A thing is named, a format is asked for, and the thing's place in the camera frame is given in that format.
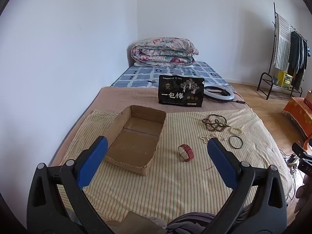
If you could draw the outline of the red leather watch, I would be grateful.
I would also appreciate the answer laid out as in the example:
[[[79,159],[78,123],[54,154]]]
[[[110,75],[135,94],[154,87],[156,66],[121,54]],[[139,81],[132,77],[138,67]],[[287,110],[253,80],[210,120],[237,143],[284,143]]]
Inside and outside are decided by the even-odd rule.
[[[178,146],[178,153],[180,160],[183,162],[189,162],[194,159],[194,152],[188,144],[181,144]]]

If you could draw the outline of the orange covered stool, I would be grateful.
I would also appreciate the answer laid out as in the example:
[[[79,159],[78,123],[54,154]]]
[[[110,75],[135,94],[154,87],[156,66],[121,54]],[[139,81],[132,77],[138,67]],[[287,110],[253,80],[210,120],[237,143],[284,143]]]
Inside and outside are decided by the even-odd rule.
[[[311,137],[311,109],[304,103],[304,98],[292,97],[283,109],[300,126],[306,137]]]

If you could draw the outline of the boxes on orange stool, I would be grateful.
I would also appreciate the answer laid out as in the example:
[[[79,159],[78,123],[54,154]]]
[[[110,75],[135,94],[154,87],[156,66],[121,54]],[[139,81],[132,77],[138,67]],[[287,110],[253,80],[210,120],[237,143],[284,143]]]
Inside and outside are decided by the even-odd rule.
[[[304,98],[304,104],[306,104],[310,109],[312,109],[312,102],[310,102],[307,98]]]

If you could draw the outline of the black clothes rack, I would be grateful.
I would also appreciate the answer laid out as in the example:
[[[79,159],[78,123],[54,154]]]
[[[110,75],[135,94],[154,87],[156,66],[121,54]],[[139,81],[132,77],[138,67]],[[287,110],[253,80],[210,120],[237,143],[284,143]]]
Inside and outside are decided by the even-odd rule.
[[[281,99],[288,99],[295,96],[302,96],[303,89],[302,86],[300,87],[300,90],[295,90],[295,88],[291,85],[289,89],[282,88],[278,86],[278,73],[280,70],[276,69],[273,62],[273,51],[274,51],[274,41],[276,37],[275,33],[275,23],[276,23],[276,14],[277,12],[274,11],[274,20],[273,20],[273,26],[274,26],[274,39],[273,39],[273,48],[272,48],[272,56],[269,64],[269,68],[267,72],[263,72],[260,75],[260,79],[257,86],[257,91],[260,91],[264,94],[265,99],[268,100],[269,98],[281,98]],[[299,31],[297,31],[296,28],[294,28],[292,25],[292,31],[296,31],[298,34]],[[310,57],[310,48],[308,46],[308,40],[301,35],[302,38],[304,38],[307,41],[307,51],[308,51],[308,58]]]

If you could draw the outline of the yellow box on rack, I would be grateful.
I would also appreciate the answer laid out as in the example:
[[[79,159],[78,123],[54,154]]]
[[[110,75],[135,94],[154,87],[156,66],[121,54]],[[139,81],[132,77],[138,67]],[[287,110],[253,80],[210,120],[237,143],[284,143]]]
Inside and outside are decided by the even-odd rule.
[[[278,73],[278,86],[282,87],[282,88],[286,88],[289,89],[291,86],[291,82],[293,77],[289,74],[287,74],[284,71],[279,71]]]

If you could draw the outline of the dark hanging clothes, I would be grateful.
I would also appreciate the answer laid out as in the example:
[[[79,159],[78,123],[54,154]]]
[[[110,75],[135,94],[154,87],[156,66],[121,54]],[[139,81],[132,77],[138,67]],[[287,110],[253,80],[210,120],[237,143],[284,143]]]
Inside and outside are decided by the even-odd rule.
[[[287,73],[292,76],[291,85],[295,90],[300,90],[301,83],[307,69],[307,41],[296,31],[291,32],[291,45],[289,55],[289,66]]]

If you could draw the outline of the open cardboard box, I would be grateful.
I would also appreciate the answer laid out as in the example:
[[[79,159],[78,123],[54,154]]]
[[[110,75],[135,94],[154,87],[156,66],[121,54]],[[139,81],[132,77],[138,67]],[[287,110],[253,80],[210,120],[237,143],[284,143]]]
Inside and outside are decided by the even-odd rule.
[[[166,112],[131,105],[114,119],[104,133],[108,151],[104,160],[124,170],[146,176],[166,120]]]

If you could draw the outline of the brown blanket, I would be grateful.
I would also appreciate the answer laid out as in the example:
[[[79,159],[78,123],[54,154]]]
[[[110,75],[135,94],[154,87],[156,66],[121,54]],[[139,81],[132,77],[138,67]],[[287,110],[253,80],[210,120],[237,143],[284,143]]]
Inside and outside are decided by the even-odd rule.
[[[104,87],[101,88],[93,102],[69,130],[49,165],[56,166],[61,163],[80,125],[94,110],[108,113],[120,113],[126,107],[131,105],[151,107],[167,113],[207,112],[214,110],[237,110],[249,108],[247,104],[239,104],[235,101],[219,103],[209,99],[204,99],[201,107],[162,105],[158,102],[157,88]]]

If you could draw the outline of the striped hanging towel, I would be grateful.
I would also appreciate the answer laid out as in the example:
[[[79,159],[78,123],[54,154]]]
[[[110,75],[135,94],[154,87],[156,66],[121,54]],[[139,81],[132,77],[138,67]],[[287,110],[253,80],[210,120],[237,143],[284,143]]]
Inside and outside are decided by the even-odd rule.
[[[291,47],[291,32],[290,23],[278,13],[276,14],[275,23],[275,41],[273,51],[274,67],[281,71],[287,71],[289,66],[290,47]]]

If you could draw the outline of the black snack bag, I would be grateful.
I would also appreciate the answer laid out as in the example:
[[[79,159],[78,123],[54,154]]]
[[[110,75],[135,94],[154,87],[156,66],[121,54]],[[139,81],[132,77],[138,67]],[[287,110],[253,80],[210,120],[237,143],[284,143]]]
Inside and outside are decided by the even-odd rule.
[[[158,102],[163,105],[201,107],[204,99],[204,78],[160,75]]]

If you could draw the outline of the blue checked bed sheet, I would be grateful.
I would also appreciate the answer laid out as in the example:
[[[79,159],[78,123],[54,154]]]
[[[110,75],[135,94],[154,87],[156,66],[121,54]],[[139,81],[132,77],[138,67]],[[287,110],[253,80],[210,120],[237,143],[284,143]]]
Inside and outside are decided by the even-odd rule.
[[[121,88],[157,88],[160,75],[203,78],[205,85],[221,85],[234,90],[211,66],[203,61],[196,61],[190,66],[131,66],[112,86]]]

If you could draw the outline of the folded floral quilt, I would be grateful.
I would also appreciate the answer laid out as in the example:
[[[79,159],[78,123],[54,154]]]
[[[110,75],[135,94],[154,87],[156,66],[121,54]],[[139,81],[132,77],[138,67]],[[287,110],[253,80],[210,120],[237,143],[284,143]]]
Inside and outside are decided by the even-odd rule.
[[[135,62],[150,66],[189,66],[197,55],[199,51],[190,40],[178,37],[144,39],[131,50]]]

